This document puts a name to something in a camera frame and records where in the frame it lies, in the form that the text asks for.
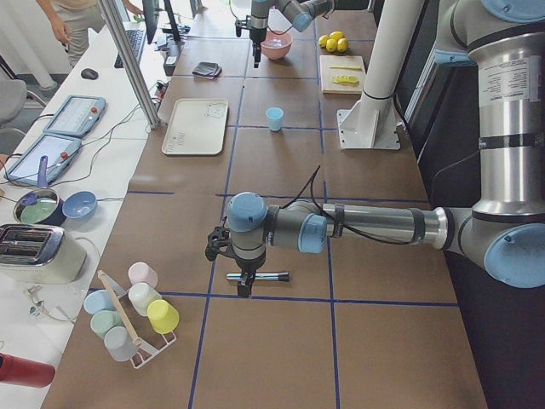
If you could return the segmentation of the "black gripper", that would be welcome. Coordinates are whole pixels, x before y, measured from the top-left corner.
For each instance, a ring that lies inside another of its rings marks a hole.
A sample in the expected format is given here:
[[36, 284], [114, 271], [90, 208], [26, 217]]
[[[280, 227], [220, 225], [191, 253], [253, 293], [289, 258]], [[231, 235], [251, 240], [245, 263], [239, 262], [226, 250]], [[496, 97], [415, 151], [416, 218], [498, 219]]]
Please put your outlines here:
[[265, 254], [262, 253], [252, 259], [235, 256], [235, 262], [241, 268], [241, 277], [237, 283], [237, 294], [239, 297], [250, 297], [257, 270], [265, 263]]
[[266, 28], [250, 28], [250, 39], [252, 40], [252, 52], [254, 63], [253, 67], [258, 68], [261, 62], [261, 43], [266, 40], [267, 29]]

